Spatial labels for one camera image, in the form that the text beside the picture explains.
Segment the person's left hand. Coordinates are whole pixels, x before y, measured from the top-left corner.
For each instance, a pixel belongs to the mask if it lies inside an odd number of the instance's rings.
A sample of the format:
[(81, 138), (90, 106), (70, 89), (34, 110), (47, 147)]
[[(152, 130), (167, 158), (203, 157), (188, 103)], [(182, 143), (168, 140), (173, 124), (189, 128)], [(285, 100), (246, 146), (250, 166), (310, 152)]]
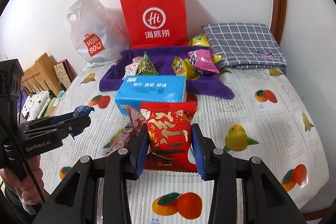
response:
[[(42, 179), (43, 171), (40, 168), (40, 162), (41, 162), (40, 155), (28, 159), (28, 163), (38, 182), (38, 185), (41, 189), (43, 189), (44, 188), (44, 182)], [(15, 193), (15, 189), (19, 188), (22, 191), (22, 198), (25, 201), (28, 201), (31, 203), (38, 203), (41, 201), (41, 197), (38, 194), (38, 190), (34, 186), (34, 183), (29, 175), (27, 175), (23, 179), (17, 178), (17, 176), (12, 170), (8, 168), (2, 168), (1, 178), (3, 179), (5, 185), (14, 193)]]

